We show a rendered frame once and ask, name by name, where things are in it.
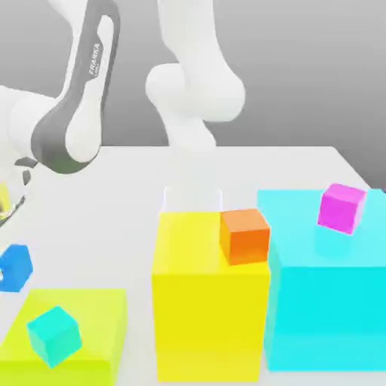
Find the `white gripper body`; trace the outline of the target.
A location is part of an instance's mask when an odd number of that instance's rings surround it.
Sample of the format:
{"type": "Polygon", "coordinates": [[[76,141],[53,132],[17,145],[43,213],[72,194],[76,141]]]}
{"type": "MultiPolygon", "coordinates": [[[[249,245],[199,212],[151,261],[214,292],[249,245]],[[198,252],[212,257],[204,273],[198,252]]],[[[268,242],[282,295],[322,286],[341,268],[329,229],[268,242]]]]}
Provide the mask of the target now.
{"type": "Polygon", "coordinates": [[[22,196],[10,216],[0,220],[0,241],[24,241],[28,225],[26,197],[22,196]]]}

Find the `small blue cube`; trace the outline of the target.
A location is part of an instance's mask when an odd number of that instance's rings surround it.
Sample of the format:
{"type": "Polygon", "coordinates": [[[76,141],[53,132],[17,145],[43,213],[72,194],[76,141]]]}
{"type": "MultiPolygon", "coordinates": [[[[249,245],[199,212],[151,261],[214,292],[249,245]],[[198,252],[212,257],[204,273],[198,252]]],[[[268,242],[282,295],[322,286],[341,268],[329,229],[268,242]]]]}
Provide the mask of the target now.
{"type": "Polygon", "coordinates": [[[11,244],[0,256],[0,292],[18,293],[33,272],[27,245],[11,244]]]}

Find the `small teal cube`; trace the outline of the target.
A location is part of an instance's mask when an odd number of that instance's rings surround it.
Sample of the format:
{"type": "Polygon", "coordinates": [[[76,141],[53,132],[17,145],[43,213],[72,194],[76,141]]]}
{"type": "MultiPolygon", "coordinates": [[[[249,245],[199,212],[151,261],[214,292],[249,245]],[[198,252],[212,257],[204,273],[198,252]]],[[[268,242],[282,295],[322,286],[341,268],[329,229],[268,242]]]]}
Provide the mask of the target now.
{"type": "Polygon", "coordinates": [[[78,322],[59,305],[26,324],[33,351],[54,368],[82,346],[78,322]]]}

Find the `small orange cube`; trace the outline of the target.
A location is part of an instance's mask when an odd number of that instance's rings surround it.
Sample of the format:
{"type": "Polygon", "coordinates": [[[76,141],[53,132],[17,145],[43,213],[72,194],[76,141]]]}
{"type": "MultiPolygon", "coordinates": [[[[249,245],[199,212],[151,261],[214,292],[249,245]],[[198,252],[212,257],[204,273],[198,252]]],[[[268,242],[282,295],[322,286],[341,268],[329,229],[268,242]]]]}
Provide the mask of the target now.
{"type": "Polygon", "coordinates": [[[220,213],[219,242],[229,265],[266,262],[271,227],[257,208],[220,213]]]}

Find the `small magenta cube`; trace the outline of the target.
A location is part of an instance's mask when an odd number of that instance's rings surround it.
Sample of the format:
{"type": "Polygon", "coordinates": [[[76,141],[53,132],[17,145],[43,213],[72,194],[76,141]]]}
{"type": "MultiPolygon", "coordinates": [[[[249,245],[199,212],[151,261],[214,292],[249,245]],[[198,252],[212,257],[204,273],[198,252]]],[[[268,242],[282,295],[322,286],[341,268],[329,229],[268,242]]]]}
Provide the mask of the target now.
{"type": "Polygon", "coordinates": [[[333,183],[323,192],[317,224],[352,235],[359,224],[366,202],[367,191],[333,183]]]}

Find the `large lime box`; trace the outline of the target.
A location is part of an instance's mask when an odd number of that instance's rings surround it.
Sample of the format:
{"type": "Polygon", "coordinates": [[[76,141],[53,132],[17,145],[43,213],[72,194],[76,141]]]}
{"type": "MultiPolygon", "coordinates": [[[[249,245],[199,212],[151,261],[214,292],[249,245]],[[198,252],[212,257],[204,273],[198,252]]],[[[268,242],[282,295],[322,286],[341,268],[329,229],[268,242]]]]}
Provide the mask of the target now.
{"type": "Polygon", "coordinates": [[[125,289],[32,289],[0,344],[0,386],[115,386],[126,331],[125,289]],[[76,320],[82,346],[50,368],[27,325],[55,306],[76,320]]]}

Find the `large yellow box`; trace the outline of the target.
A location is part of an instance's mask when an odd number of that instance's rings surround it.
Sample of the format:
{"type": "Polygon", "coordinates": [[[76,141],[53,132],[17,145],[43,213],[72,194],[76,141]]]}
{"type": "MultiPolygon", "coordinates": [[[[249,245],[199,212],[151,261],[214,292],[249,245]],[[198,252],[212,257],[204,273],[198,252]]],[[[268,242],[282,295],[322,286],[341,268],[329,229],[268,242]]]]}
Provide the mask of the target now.
{"type": "Polygon", "coordinates": [[[270,271],[266,260],[230,265],[218,212],[159,217],[152,263],[157,379],[259,378],[270,271]]]}

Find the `large cyan box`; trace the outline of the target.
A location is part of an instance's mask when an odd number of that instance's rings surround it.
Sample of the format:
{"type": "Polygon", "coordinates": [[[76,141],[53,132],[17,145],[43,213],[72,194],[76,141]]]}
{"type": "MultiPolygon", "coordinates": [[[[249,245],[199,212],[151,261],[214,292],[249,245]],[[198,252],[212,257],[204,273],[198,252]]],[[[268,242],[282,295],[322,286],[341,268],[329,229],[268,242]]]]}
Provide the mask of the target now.
{"type": "Polygon", "coordinates": [[[355,232],[317,224],[319,189],[261,189],[271,226],[264,349],[271,371],[386,371],[386,193],[355,232]]]}

